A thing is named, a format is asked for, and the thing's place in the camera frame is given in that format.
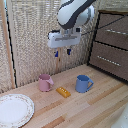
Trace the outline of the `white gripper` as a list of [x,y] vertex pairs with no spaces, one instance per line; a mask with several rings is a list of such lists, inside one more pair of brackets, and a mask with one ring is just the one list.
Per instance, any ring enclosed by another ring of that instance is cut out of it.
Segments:
[[[80,42],[81,29],[75,28],[66,30],[64,33],[60,31],[52,31],[48,34],[48,46],[50,48],[58,48],[64,46],[76,45]],[[71,49],[67,49],[67,55],[71,54]],[[58,50],[55,51],[55,57],[58,57]]]

